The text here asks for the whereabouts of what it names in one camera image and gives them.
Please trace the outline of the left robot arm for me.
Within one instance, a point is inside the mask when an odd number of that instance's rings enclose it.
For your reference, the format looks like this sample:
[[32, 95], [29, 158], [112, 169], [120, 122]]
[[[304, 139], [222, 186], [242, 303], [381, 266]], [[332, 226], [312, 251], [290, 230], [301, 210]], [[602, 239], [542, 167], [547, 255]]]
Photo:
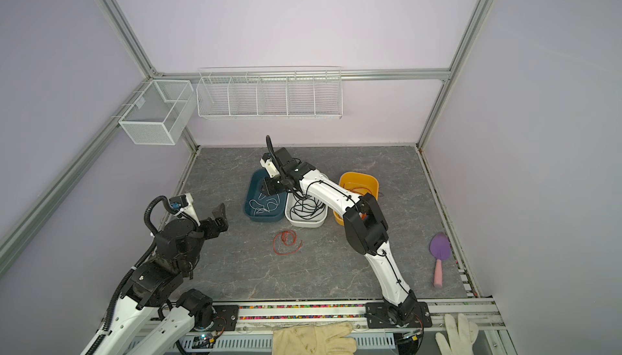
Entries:
[[164, 354], [193, 330], [215, 340], [227, 329], [229, 320], [199, 290], [170, 301], [193, 278], [205, 241], [228, 230], [225, 205], [200, 220], [188, 196], [158, 196], [147, 206], [144, 223], [152, 244], [121, 279], [85, 354]]

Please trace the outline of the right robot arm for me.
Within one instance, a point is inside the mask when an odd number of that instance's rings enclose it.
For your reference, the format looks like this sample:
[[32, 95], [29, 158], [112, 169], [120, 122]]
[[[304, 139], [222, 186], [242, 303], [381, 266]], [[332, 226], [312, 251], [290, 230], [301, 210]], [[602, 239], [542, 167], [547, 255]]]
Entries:
[[292, 157], [287, 149], [274, 149], [270, 138], [260, 164], [268, 173], [262, 186], [265, 194], [309, 196], [342, 217], [346, 240], [367, 259], [377, 277], [389, 321], [398, 326], [413, 321], [419, 303], [393, 258], [388, 224], [375, 196], [342, 188], [308, 162]]

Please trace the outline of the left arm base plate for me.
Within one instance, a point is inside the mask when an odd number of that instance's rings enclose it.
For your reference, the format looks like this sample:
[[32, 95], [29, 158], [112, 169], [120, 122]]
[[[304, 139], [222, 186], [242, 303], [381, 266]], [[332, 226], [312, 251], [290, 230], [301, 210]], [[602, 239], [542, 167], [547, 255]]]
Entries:
[[192, 331], [233, 332], [236, 330], [240, 307], [235, 304], [210, 305], [190, 313]]

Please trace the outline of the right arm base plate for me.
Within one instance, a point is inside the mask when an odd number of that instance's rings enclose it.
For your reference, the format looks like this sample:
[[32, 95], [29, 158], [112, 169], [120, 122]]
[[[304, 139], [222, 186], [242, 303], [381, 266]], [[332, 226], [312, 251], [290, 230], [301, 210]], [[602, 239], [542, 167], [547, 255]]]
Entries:
[[429, 307], [423, 302], [406, 302], [406, 306], [393, 306], [386, 301], [366, 303], [364, 316], [372, 329], [432, 327]]

